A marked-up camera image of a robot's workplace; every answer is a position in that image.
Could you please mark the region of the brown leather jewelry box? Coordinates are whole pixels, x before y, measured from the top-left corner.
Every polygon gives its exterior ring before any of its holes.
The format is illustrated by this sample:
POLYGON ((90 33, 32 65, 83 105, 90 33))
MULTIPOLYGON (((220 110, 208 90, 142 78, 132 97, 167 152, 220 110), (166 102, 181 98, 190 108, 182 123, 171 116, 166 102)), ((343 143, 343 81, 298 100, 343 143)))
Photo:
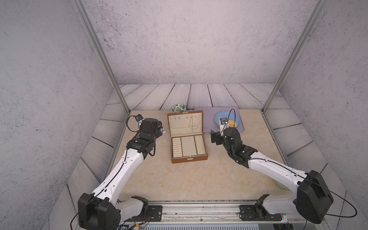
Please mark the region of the brown leather jewelry box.
POLYGON ((171 137, 172 163, 207 160, 203 111, 170 113, 167 119, 171 137))

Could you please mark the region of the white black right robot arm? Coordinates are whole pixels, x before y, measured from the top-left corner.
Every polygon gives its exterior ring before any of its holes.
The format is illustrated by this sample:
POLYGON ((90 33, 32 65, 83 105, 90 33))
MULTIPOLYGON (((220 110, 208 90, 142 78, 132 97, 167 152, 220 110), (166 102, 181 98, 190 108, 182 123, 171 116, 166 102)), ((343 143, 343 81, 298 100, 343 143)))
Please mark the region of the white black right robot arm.
POLYGON ((233 127, 211 131, 210 135, 212 143, 223 145, 236 163, 269 176, 293 192, 287 196, 263 195, 257 201, 258 211, 271 215, 299 214, 314 224, 323 221, 334 199, 320 173, 297 170, 274 161, 243 144, 240 133, 233 127))

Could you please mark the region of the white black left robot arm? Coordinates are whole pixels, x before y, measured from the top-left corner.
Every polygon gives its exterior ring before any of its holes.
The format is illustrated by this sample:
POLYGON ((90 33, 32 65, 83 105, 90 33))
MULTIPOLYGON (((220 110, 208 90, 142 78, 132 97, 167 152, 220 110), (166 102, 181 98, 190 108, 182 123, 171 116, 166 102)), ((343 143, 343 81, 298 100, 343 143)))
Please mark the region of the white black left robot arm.
POLYGON ((84 193, 78 200, 79 226, 86 230, 116 230, 129 219, 149 219, 148 200, 132 196, 120 204, 118 197, 136 168, 148 155, 154 156, 156 140, 165 133, 161 121, 134 117, 139 125, 135 136, 127 143, 125 153, 110 174, 91 193, 84 193))

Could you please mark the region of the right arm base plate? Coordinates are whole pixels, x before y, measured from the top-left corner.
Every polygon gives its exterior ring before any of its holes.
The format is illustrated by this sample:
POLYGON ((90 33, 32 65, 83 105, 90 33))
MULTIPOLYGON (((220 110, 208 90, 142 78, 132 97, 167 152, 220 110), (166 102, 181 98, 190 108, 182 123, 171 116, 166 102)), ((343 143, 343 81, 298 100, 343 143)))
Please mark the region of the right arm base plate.
POLYGON ((262 205, 240 205, 239 218, 242 221, 282 221, 280 214, 268 213, 262 205))

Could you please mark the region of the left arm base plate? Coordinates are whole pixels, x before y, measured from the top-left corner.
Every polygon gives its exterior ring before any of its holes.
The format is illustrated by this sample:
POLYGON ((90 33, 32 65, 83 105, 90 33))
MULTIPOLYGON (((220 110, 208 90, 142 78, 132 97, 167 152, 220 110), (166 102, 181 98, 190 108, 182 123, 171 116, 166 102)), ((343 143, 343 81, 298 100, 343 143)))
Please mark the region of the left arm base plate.
POLYGON ((163 206, 149 205, 144 208, 142 213, 138 216, 132 217, 127 222, 160 222, 162 220, 163 206))

